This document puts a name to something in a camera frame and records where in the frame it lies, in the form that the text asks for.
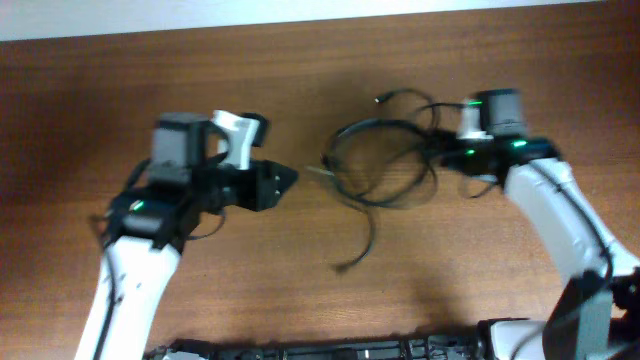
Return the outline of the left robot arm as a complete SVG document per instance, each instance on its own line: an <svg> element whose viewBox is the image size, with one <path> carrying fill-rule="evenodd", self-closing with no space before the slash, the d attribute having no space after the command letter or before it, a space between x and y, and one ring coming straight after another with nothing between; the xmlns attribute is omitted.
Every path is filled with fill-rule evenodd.
<svg viewBox="0 0 640 360"><path fill-rule="evenodd" d="M94 216L102 248L97 288L78 359L142 358L162 295L203 214L229 206L275 207L296 170L251 151L270 123L260 114L216 110L161 114L151 155L131 172L105 215Z"/></svg>

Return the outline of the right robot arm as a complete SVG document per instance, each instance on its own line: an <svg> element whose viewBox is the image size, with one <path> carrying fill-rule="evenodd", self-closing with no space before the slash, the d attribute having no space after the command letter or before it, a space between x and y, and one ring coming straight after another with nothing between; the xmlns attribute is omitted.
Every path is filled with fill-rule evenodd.
<svg viewBox="0 0 640 360"><path fill-rule="evenodd" d="M639 258L610 231L554 144L528 133L520 93L477 92L441 164L497 185L526 216L564 282L545 321L489 320L488 359L636 359Z"/></svg>

